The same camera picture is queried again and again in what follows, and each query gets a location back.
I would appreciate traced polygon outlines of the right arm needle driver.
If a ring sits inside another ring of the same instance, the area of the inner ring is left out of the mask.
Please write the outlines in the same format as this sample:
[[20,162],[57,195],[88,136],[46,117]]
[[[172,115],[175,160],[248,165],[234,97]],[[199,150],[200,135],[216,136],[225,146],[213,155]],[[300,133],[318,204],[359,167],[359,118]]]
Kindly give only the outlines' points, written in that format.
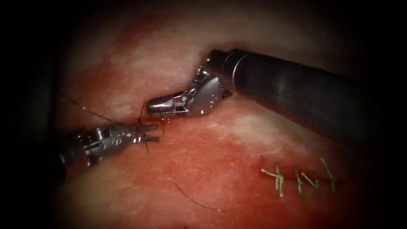
[[184,108],[189,116],[209,115],[224,99],[232,95],[230,90],[223,87],[217,76],[208,73],[201,65],[190,89],[184,94]]

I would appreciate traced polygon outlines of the left arm needle driver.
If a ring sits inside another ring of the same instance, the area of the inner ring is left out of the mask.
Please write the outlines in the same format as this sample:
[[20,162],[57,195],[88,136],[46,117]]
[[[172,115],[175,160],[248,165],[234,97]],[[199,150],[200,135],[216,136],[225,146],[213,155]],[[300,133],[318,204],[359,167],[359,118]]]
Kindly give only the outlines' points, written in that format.
[[132,127],[113,124],[78,135],[88,167],[125,150],[135,137]]

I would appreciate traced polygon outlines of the right arm needle driver jaw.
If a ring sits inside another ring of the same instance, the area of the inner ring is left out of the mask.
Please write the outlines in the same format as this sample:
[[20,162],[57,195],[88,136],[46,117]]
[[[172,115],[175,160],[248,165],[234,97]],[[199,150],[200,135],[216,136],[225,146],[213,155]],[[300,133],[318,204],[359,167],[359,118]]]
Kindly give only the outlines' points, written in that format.
[[152,116],[172,116],[172,115],[184,115],[189,111],[183,106],[175,106],[168,104],[148,104],[147,112]]
[[187,91],[152,98],[147,102],[148,109],[183,108],[188,97]]

